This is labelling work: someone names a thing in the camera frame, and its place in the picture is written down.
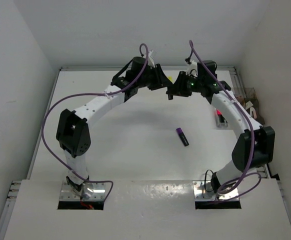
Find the yellow black highlighter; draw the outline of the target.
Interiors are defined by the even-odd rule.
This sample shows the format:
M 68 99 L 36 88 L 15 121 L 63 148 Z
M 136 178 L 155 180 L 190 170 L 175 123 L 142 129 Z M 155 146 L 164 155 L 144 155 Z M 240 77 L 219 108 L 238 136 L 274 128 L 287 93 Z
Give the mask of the yellow black highlighter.
M 168 80 L 170 81 L 170 84 L 169 86 L 167 87 L 167 91 L 166 91 L 166 94 L 167 94 L 167 97 L 168 97 L 168 100 L 173 100 L 174 97 L 172 95 L 172 90 L 173 90 L 173 78 L 171 76 L 168 76 L 167 77 Z

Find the purple black highlighter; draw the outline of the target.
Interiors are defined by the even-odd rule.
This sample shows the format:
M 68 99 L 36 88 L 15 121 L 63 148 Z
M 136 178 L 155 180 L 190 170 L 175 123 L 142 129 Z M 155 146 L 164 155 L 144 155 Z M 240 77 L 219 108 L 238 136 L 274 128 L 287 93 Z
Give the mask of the purple black highlighter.
M 189 146 L 189 142 L 188 142 L 188 140 L 187 140 L 187 138 L 186 138 L 186 136 L 185 136 L 183 130 L 182 130 L 180 127 L 178 127 L 178 128 L 176 129 L 176 132 L 177 132 L 177 134 L 178 134 L 178 136 L 179 136 L 179 138 L 180 138 L 182 144 L 183 144 L 185 147 Z

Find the pink black highlighter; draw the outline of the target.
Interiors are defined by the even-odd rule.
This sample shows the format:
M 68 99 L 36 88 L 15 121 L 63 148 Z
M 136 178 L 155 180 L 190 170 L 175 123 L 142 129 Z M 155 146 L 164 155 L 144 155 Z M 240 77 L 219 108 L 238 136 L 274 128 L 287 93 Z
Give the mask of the pink black highlighter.
M 218 109 L 216 109 L 215 119 L 216 119 L 216 126 L 218 128 L 223 128 L 223 127 L 228 126 L 227 120 L 224 118 L 224 116 L 222 115 L 222 113 Z

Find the pink eraser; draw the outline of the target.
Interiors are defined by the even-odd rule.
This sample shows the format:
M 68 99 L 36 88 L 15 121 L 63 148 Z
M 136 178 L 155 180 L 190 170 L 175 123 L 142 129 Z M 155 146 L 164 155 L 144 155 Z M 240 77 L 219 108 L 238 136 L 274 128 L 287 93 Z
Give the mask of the pink eraser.
M 257 119 L 258 115 L 257 115 L 257 111 L 256 109 L 252 106 L 249 109 L 247 109 L 247 112 L 249 113 L 249 115 L 253 118 L 253 119 Z

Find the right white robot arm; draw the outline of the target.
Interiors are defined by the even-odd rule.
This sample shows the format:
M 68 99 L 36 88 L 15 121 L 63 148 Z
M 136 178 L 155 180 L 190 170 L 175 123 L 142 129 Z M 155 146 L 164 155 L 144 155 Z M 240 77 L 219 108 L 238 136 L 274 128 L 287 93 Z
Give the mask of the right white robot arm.
M 236 99 L 231 87 L 217 79 L 217 64 L 212 60 L 203 63 L 186 58 L 186 71 L 180 71 L 176 81 L 167 88 L 168 99 L 174 96 L 189 97 L 199 93 L 210 105 L 220 111 L 232 128 L 237 142 L 231 160 L 211 176 L 214 193 L 226 193 L 226 186 L 239 183 L 252 169 L 262 167 L 273 160 L 275 131 L 263 126 Z

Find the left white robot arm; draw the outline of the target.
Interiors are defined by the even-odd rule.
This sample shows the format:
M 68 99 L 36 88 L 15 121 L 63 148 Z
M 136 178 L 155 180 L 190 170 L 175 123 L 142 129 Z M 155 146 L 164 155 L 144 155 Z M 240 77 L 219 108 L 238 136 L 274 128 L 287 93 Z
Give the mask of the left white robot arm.
M 100 95 L 72 111 L 61 112 L 56 139 L 63 149 L 70 167 L 67 183 L 77 192 L 89 180 L 86 152 L 91 146 L 91 130 L 104 115 L 128 101 L 138 90 L 147 87 L 154 91 L 173 83 L 164 74 L 160 64 L 146 64 L 143 57 L 134 57 L 116 75 Z

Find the clear acrylic container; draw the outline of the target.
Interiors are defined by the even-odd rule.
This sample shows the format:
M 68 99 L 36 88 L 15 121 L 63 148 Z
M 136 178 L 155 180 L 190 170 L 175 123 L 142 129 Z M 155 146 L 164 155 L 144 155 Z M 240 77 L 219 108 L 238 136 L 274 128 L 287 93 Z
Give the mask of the clear acrylic container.
M 261 116 L 260 103 L 256 91 L 253 87 L 233 87 L 232 92 L 246 112 L 257 122 L 265 125 L 265 119 Z M 228 129 L 229 124 L 218 109 L 214 110 L 216 127 L 218 129 Z

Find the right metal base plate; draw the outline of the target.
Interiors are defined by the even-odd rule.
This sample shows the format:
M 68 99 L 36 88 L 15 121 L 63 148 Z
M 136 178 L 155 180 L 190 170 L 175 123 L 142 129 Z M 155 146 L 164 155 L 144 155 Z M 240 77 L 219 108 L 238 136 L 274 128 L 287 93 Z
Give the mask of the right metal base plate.
M 195 180 L 192 182 L 194 200 L 196 202 L 214 202 L 214 201 L 239 201 L 238 189 L 234 189 L 227 194 L 216 194 L 209 189 L 210 181 L 206 182 L 206 187 L 203 180 Z

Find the metal base plate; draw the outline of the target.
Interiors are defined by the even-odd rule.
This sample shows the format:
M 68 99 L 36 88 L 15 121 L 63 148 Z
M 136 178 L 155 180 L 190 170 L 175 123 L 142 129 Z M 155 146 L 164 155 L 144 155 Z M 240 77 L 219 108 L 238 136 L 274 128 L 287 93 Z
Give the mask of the metal base plate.
M 105 199 L 106 191 L 103 183 L 84 183 L 81 191 L 75 190 L 66 181 L 62 182 L 59 200 L 63 202 L 101 202 Z
M 238 189 L 234 189 L 227 194 L 216 194 L 209 189 L 210 181 L 206 182 L 206 187 L 203 180 L 195 180 L 192 182 L 194 200 L 196 202 L 214 202 L 214 201 L 239 201 Z

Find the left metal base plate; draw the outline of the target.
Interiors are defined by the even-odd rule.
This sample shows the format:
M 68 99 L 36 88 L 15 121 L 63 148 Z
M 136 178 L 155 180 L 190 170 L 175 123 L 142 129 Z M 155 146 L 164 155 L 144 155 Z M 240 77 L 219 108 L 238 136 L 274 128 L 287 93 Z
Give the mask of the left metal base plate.
M 106 191 L 103 183 L 84 183 L 81 191 L 75 190 L 66 181 L 62 182 L 59 200 L 63 202 L 101 202 L 105 199 Z

